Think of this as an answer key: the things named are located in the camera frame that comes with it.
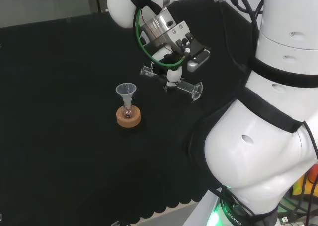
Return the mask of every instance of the black table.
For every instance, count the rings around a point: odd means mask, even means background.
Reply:
[[[0,29],[4,225],[135,223],[203,197],[208,186],[189,164],[183,139],[244,75],[229,59],[210,0],[180,1],[170,11],[212,51],[198,71],[184,73],[187,82],[203,82],[195,102],[139,76],[149,62],[132,31],[108,14]],[[231,52],[246,63],[250,25],[230,7],[224,14]],[[116,123],[122,100],[115,88],[125,82],[138,88],[133,104],[142,121],[133,130]]]

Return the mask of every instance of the yellow object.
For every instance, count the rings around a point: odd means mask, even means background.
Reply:
[[[295,184],[293,187],[293,195],[301,195],[302,194],[302,188],[303,188],[303,180],[304,176],[302,176]],[[312,190],[313,184],[310,183],[308,180],[306,181],[306,186],[305,186],[305,195],[310,195],[311,190]],[[315,188],[314,191],[314,196],[318,197],[318,187]]]

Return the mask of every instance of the red object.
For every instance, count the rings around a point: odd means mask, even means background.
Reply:
[[[308,175],[309,182],[313,184],[314,181],[316,180],[317,175],[318,175],[318,165],[314,165],[310,169],[310,172],[309,172],[309,175]]]

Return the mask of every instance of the green cable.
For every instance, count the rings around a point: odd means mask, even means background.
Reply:
[[[160,65],[160,66],[163,66],[163,67],[176,67],[176,66],[179,66],[182,64],[182,62],[184,61],[185,59],[185,56],[182,57],[182,59],[180,61],[178,61],[177,63],[174,63],[174,64],[165,64],[165,63],[162,63],[160,61],[157,61],[156,59],[154,59],[144,48],[143,44],[141,43],[141,40],[139,38],[139,18],[140,18],[140,13],[141,13],[141,9],[138,10],[138,13],[137,13],[137,17],[136,17],[136,36],[137,36],[137,40],[138,40],[138,44],[140,46],[140,48],[146,53],[146,55],[148,56],[149,59],[151,59],[152,62]]]

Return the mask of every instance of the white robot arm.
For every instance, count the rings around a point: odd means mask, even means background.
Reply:
[[[154,2],[164,7],[164,1]],[[120,26],[133,26],[136,8],[130,0],[108,0],[108,7]],[[264,0],[256,61],[276,74],[252,71],[245,86],[264,105],[273,106],[286,118],[307,121],[315,139],[318,139],[317,10],[318,0]],[[140,23],[156,19],[149,9],[145,9],[144,15],[146,20]],[[155,41],[161,34],[154,39],[149,33],[147,36]],[[175,43],[167,44],[164,48],[177,48]],[[165,55],[169,51],[159,52]],[[162,55],[157,52],[154,57],[160,60]],[[280,77],[285,75],[287,79],[291,76],[289,81],[281,81]],[[275,122],[273,117],[265,119],[259,113],[261,110],[252,108],[242,100],[230,106],[206,138],[205,159],[212,174],[239,201],[255,215],[263,215],[277,208],[284,194],[317,158],[313,141],[303,125],[288,132],[279,127],[280,123],[273,124],[270,120]],[[242,225],[225,207],[223,204],[218,207],[223,225]]]
[[[141,75],[159,80],[166,91],[181,90],[197,100],[203,91],[202,83],[191,85],[182,81],[181,66],[187,64],[187,70],[193,72],[208,60],[210,52],[192,36],[184,21],[176,23],[173,19],[166,7],[174,1],[151,0],[160,9],[157,15],[149,0],[145,7],[145,3],[139,4],[145,0],[107,0],[107,4],[118,25],[134,28],[140,49],[152,62],[151,68],[142,68]]]

